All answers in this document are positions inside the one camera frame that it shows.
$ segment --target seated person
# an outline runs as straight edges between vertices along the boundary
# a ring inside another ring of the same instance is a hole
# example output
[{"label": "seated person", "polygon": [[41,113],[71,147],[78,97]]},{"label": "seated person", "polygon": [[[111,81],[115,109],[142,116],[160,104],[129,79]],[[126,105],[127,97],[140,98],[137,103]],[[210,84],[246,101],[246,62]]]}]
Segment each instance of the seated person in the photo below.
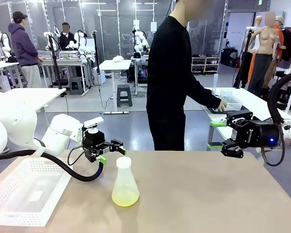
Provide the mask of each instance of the seated person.
[{"label": "seated person", "polygon": [[76,43],[77,41],[74,39],[74,34],[69,31],[70,25],[66,22],[62,24],[63,31],[59,37],[59,45],[61,50],[68,50],[66,47],[69,45],[70,41]]}]

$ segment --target white plastic basket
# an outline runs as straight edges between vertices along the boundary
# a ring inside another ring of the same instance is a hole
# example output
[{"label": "white plastic basket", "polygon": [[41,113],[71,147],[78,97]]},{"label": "white plastic basket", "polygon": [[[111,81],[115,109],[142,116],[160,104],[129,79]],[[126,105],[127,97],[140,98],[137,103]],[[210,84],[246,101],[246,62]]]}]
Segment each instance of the white plastic basket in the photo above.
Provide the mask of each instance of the white plastic basket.
[{"label": "white plastic basket", "polygon": [[0,225],[44,227],[70,178],[50,160],[24,159],[0,184]]},{"label": "white plastic basket", "polygon": [[234,96],[231,96],[227,100],[227,107],[225,108],[225,111],[239,111],[242,109],[243,104],[236,99]]}]

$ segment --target erlenmeyer flask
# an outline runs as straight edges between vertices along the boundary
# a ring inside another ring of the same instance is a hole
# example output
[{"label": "erlenmeyer flask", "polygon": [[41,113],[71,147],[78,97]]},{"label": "erlenmeyer flask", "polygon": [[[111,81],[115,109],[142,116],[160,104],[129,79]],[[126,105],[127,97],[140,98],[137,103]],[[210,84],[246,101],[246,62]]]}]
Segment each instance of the erlenmeyer flask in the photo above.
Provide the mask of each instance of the erlenmeyer flask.
[{"label": "erlenmeyer flask", "polygon": [[123,156],[116,161],[117,177],[112,192],[112,200],[119,206],[131,206],[139,198],[139,190],[131,172],[131,159]]}]

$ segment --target man in black sweater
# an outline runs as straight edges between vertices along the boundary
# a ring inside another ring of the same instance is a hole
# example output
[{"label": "man in black sweater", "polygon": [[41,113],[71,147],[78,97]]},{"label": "man in black sweater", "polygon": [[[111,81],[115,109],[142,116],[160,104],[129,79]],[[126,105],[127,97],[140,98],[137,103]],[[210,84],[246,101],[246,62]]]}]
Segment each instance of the man in black sweater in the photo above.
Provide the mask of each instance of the man in black sweater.
[{"label": "man in black sweater", "polygon": [[146,111],[155,150],[184,150],[183,106],[187,96],[219,111],[227,106],[191,72],[192,49],[186,25],[205,12],[210,2],[177,0],[174,11],[153,39],[148,61]]},{"label": "man in black sweater", "polygon": [[63,27],[63,31],[62,33],[60,33],[59,45],[60,45],[61,50],[65,51],[65,50],[68,50],[66,47],[69,45],[70,41],[73,41],[74,43],[76,43],[77,41],[74,39],[74,34],[69,32],[69,30],[66,29],[66,28],[70,29],[70,25],[68,23],[64,22],[62,24],[62,27]]}]

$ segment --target black sweater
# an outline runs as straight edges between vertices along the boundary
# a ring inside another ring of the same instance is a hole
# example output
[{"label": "black sweater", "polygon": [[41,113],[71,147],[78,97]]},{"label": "black sweater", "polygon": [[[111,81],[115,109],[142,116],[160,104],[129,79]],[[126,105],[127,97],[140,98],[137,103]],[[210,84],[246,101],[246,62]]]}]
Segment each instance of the black sweater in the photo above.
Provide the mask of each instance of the black sweater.
[{"label": "black sweater", "polygon": [[183,113],[186,96],[218,108],[220,99],[211,94],[191,72],[190,36],[175,18],[169,16],[158,28],[148,61],[146,110],[148,113]]},{"label": "black sweater", "polygon": [[60,34],[59,37],[59,44],[60,44],[60,48],[61,50],[68,50],[66,49],[66,47],[69,45],[70,41],[73,41],[74,43],[76,43],[77,41],[74,39],[74,34],[69,32],[68,37],[66,37],[64,35],[64,33],[62,32]]}]

